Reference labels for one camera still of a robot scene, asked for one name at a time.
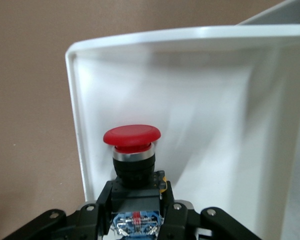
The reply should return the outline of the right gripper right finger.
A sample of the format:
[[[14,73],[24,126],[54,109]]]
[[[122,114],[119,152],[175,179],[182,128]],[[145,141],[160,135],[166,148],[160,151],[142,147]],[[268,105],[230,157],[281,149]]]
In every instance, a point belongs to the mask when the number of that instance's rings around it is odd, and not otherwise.
[[[175,200],[171,183],[163,192],[165,217],[162,240],[259,240],[260,238],[227,212],[208,207],[200,213],[188,201]]]

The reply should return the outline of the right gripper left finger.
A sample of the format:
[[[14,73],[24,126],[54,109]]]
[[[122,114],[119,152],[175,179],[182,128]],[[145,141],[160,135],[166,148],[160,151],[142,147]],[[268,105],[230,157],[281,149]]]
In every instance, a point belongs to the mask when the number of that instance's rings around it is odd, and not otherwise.
[[[107,181],[97,200],[83,203],[74,213],[50,209],[15,230],[5,240],[101,240],[110,229],[111,192]]]

